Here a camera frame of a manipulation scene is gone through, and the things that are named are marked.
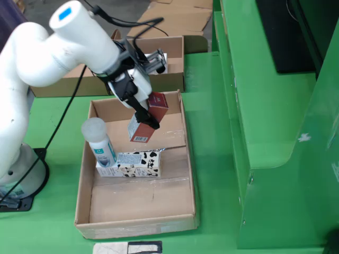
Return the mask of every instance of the blue label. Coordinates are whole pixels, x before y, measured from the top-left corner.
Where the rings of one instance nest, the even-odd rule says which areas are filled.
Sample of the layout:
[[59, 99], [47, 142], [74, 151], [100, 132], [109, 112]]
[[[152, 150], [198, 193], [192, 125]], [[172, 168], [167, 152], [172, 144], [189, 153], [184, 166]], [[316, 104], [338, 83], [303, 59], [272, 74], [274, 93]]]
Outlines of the blue label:
[[104, 153], [104, 149], [94, 149], [94, 152], [97, 153], [98, 155]]
[[67, 17], [71, 13], [70, 7], [65, 9], [60, 15], [59, 15], [59, 20], [63, 20], [65, 17]]
[[115, 155], [115, 152], [113, 151], [113, 148], [111, 147], [110, 142], [108, 142], [108, 147], [110, 148], [111, 153], [112, 153], [112, 155], [113, 155], [113, 159], [114, 159], [114, 161], [116, 162], [116, 161], [117, 161], [117, 157], [116, 157], [116, 155]]

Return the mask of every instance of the small red carton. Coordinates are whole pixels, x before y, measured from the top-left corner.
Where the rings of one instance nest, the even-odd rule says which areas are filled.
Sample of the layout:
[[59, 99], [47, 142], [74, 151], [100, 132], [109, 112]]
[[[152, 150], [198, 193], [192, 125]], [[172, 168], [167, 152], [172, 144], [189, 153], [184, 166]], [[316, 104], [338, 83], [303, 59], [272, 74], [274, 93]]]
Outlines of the small red carton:
[[[165, 95], [162, 93], [152, 92], [149, 95], [147, 104], [148, 112], [155, 117], [158, 123], [160, 123], [168, 110]], [[147, 143], [155, 131], [152, 127], [144, 123], [138, 123], [135, 115], [133, 115], [127, 129], [130, 141], [143, 143]]]

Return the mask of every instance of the black cable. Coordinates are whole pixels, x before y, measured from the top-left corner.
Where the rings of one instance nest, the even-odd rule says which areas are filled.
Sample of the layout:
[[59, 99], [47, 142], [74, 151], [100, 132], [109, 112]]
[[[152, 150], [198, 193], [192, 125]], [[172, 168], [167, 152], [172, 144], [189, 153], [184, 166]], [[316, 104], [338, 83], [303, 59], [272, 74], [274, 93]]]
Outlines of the black cable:
[[47, 145], [45, 146], [45, 149], [47, 149], [47, 148], [49, 147], [49, 145], [51, 144], [51, 142], [52, 142], [52, 140], [53, 140], [55, 134], [56, 134], [57, 131], [59, 130], [59, 127], [60, 127], [61, 123], [62, 123], [63, 120], [64, 120], [64, 117], [65, 117], [65, 115], [66, 115], [66, 113], [67, 113], [67, 111], [68, 111], [68, 108], [69, 108], [70, 104], [72, 103], [72, 101], [73, 101], [73, 99], [74, 99], [74, 97], [75, 97], [76, 92], [77, 92], [78, 89], [79, 89], [79, 86], [80, 86], [81, 80], [83, 79], [83, 76], [84, 76], [84, 73], [85, 73], [86, 68], [87, 68], [87, 66], [85, 65], [84, 68], [83, 68], [83, 71], [81, 72], [81, 74], [80, 74], [80, 76], [79, 76], [79, 79], [78, 79], [78, 82], [77, 82], [76, 87], [75, 87], [75, 89], [74, 89], [74, 92], [73, 92], [73, 94], [72, 94], [72, 97], [70, 98], [70, 100], [69, 100], [69, 102], [68, 102], [68, 104], [67, 104], [67, 106], [66, 106], [66, 108], [65, 108], [65, 110], [64, 110], [64, 112], [63, 112], [63, 115], [61, 116], [61, 118], [60, 118], [60, 120], [59, 120], [59, 123], [58, 123], [57, 127], [55, 128], [55, 130], [54, 130], [52, 136], [50, 137], [50, 139], [49, 139]]
[[[46, 150], [47, 150], [47, 148], [49, 147], [49, 145], [51, 144], [51, 142], [52, 142], [52, 140], [53, 140], [55, 134], [56, 134], [57, 131], [59, 130], [59, 127], [60, 127], [61, 123], [62, 123], [63, 120], [64, 120], [64, 117], [65, 117], [65, 115], [66, 115], [66, 113], [67, 113], [67, 111], [68, 111], [68, 108], [69, 108], [70, 104], [72, 103], [72, 101], [73, 101], [73, 99], [74, 99], [74, 97], [75, 97], [75, 95], [76, 95], [76, 92], [77, 92], [78, 89], [79, 89], [79, 86], [80, 86], [81, 80], [82, 80], [82, 78], [83, 78], [83, 76], [84, 76], [84, 73], [85, 73], [86, 68], [87, 68], [87, 66], [84, 67], [83, 71], [81, 72], [81, 74], [80, 74], [80, 76], [79, 76], [79, 79], [78, 79], [78, 82], [77, 82], [76, 87], [75, 87], [75, 89], [74, 89], [74, 92], [73, 92], [73, 94], [72, 94], [72, 96], [71, 96], [71, 98], [70, 98], [70, 100], [69, 100], [69, 102], [68, 102], [68, 104], [67, 104], [67, 106], [66, 106], [64, 112], [63, 112], [63, 115], [61, 116], [58, 125], [56, 126], [56, 128], [55, 128], [55, 130], [54, 130], [52, 136], [50, 137], [50, 139], [49, 139], [48, 142], [47, 142], [47, 145], [45, 146], [45, 149], [46, 149]], [[13, 187], [12, 187], [12, 188], [11, 188], [11, 189], [10, 189], [10, 190], [9, 190], [9, 191], [8, 191], [8, 192], [0, 199], [0, 204], [2, 203], [3, 200], [5, 200], [5, 199], [8, 197], [8, 195], [9, 195], [12, 191], [13, 191], [13, 190], [14, 190], [14, 189], [22, 182], [22, 180], [25, 179], [25, 177], [32, 171], [32, 169], [34, 168], [34, 166], [38, 163], [39, 159], [40, 159], [40, 157], [39, 157], [39, 155], [38, 155], [38, 158], [34, 161], [34, 163], [33, 163], [32, 166], [27, 170], [27, 172], [20, 178], [19, 181], [16, 182], [16, 184], [15, 184]]]
[[88, 4], [90, 8], [93, 8], [93, 6], [87, 0], [84, 0], [84, 2]]
[[[129, 24], [140, 24], [139, 22], [129, 22], [129, 21], [125, 21], [125, 20], [120, 20], [120, 19], [117, 19], [116, 17], [112, 17], [112, 19], [115, 19], [115, 20], [118, 20], [118, 21], [124, 22], [124, 23], [129, 23]], [[164, 30], [157, 28], [156, 26], [154, 26], [154, 28], [163, 32], [167, 37], [169, 36], [168, 33], [166, 33]]]
[[117, 19], [116, 17], [111, 17], [110, 15], [108, 15], [103, 9], [101, 9], [97, 5], [92, 8], [92, 12], [93, 12], [94, 15], [99, 15], [100, 17], [102, 17], [107, 22], [109, 22], [113, 25], [116, 25], [116, 26], [120, 26], [122, 28], [135, 28], [136, 26], [147, 25], [149, 27], [146, 31], [148, 31], [150, 28], [156, 28], [159, 31], [163, 32], [166, 36], [169, 36], [168, 33], [166, 33], [165, 31], [161, 30], [160, 28], [155, 27], [155, 25], [157, 25], [158, 23], [160, 23], [161, 21], [164, 20], [163, 17], [152, 19], [152, 20], [147, 20], [147, 21], [143, 21], [143, 22], [129, 22], [129, 21]]
[[133, 46], [134, 46], [135, 48], [137, 48], [136, 40], [137, 40], [142, 34], [146, 33], [149, 29], [154, 28], [155, 25], [159, 24], [159, 23], [162, 22], [163, 20], [164, 20], [163, 17], [158, 17], [158, 18], [156, 18], [156, 19], [147, 21], [147, 23], [153, 23], [153, 24], [150, 25], [149, 27], [145, 28], [144, 30], [142, 30], [140, 33], [138, 33], [138, 34], [134, 37], [134, 39], [133, 39]]

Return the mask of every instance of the green surface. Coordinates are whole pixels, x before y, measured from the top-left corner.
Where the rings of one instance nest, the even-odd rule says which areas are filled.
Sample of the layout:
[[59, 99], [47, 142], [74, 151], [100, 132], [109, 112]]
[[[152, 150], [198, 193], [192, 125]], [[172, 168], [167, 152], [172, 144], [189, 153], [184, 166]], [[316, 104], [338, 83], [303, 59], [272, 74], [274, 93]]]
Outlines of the green surface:
[[220, 61], [222, 67], [222, 75], [224, 78], [224, 86], [226, 91], [226, 101], [228, 108], [228, 115], [230, 119], [230, 134], [232, 136], [234, 165], [237, 174], [238, 186], [239, 186], [239, 201], [244, 207], [244, 200], [246, 195], [247, 183], [249, 179], [249, 162], [244, 144], [244, 138], [239, 122], [239, 110], [236, 103], [236, 91], [234, 84], [234, 73], [232, 68], [232, 59], [229, 52], [228, 38], [225, 33], [225, 19], [222, 13], [214, 12], [213, 24], [216, 29], [216, 35], [218, 37], [218, 49], [220, 53]]
[[283, 165], [301, 128], [315, 75], [276, 72], [254, 0], [222, 0], [222, 5], [250, 167]]
[[[118, 241], [162, 240], [164, 253], [175, 254], [321, 253], [320, 249], [236, 250], [240, 205], [219, 55], [212, 52], [186, 56], [185, 70], [188, 92], [183, 99], [201, 198], [201, 226], [192, 231]], [[84, 239], [74, 227], [84, 144], [80, 125], [87, 118], [89, 101], [96, 98], [103, 97], [74, 99], [48, 150], [50, 179], [36, 197], [32, 210], [0, 214], [2, 253], [90, 254], [93, 244], [100, 242]], [[26, 136], [28, 144], [32, 147], [46, 144], [67, 102], [68, 98], [34, 101]]]
[[299, 179], [312, 223], [319, 238], [339, 228], [339, 25], [322, 66], [302, 133], [309, 142], [296, 146], [303, 167]]

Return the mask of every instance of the open cardboard box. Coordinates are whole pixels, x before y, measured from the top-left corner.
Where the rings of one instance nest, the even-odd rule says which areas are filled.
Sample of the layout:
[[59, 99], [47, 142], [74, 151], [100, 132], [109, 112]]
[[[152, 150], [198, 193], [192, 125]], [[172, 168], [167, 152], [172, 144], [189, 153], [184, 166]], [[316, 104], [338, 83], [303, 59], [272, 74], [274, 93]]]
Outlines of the open cardboard box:
[[[112, 39], [120, 40], [120, 32], [116, 30]], [[161, 48], [167, 53], [168, 73], [149, 75], [154, 92], [185, 91], [184, 55], [188, 53], [207, 52], [207, 40], [199, 35], [178, 37], [138, 39], [138, 47], [144, 53], [152, 53]], [[71, 96], [76, 87], [78, 77], [84, 65], [71, 70], [64, 78], [48, 87], [31, 87], [36, 97]], [[112, 92], [105, 84], [86, 69], [76, 96], [109, 95]]]
[[115, 152], [165, 150], [161, 177], [100, 177], [85, 143], [75, 215], [75, 227], [85, 238], [134, 237], [198, 227], [182, 98], [179, 91], [165, 95], [169, 110], [148, 143], [129, 142], [127, 125], [133, 109], [116, 98], [91, 101], [88, 117], [106, 122]]

